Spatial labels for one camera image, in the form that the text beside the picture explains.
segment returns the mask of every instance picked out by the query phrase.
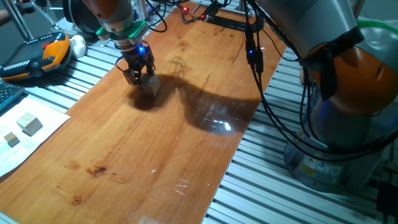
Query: wooden cube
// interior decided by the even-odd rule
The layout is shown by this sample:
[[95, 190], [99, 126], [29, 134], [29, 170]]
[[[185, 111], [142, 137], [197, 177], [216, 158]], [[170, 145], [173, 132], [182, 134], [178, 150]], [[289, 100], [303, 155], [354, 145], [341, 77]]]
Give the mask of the wooden cube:
[[6, 135], [4, 138], [7, 141], [8, 145], [10, 145], [11, 147], [14, 147], [16, 144], [19, 143], [19, 139], [17, 138], [17, 136], [15, 136], [14, 133], [8, 133], [8, 135]]
[[43, 124], [31, 113], [26, 113], [17, 120], [17, 124], [29, 136], [33, 136]]

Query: orange handheld device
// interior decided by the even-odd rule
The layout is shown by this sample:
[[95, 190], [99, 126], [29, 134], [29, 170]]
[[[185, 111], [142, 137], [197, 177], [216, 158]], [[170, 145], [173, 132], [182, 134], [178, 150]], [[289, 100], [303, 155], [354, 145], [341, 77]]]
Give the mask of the orange handheld device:
[[20, 45], [14, 55], [0, 66], [0, 78], [13, 81], [39, 77], [44, 72], [64, 68], [71, 55], [67, 34], [45, 35]]

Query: sticker label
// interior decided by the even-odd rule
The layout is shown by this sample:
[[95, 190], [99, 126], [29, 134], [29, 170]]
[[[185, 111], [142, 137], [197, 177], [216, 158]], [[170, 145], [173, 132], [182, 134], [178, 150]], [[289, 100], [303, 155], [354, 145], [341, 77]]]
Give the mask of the sticker label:
[[343, 166], [327, 164], [309, 156], [305, 156], [303, 159], [301, 171], [316, 180], [334, 184], [341, 175]]

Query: black bracket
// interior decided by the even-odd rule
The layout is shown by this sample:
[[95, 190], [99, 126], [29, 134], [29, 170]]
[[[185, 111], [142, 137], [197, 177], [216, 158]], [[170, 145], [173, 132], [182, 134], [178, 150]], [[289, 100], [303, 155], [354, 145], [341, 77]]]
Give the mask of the black bracket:
[[[239, 31], [243, 31], [243, 32], [246, 30], [245, 22], [240, 22], [240, 21], [236, 21], [233, 19], [227, 19], [224, 17], [216, 16], [217, 12], [218, 12], [218, 7], [214, 6], [213, 4], [210, 4], [206, 8], [204, 13], [202, 14], [206, 18], [206, 19], [204, 19], [204, 21], [208, 22], [210, 24], [214, 24], [214, 25], [218, 25], [218, 26], [222, 26], [222, 27], [226, 27], [226, 28], [230, 28], [230, 29], [234, 29], [234, 30], [239, 30]], [[253, 32], [260, 31], [264, 27], [264, 18], [262, 18], [262, 16], [260, 16], [258, 19], [260, 20], [259, 21], [260, 27], [258, 27], [257, 21], [256, 21], [254, 24], [251, 25]]]

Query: wooden table surface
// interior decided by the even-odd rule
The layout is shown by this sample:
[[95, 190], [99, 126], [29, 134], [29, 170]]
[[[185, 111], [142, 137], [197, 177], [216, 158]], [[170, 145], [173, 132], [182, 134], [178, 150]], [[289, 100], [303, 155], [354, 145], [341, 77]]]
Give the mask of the wooden table surface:
[[[185, 26], [179, 11], [166, 21], [166, 33], [146, 37], [160, 76], [157, 97], [140, 97], [113, 68], [58, 131], [0, 179], [0, 212], [19, 223], [201, 222], [259, 93], [244, 32]], [[262, 46], [266, 86], [280, 56], [265, 35]]]

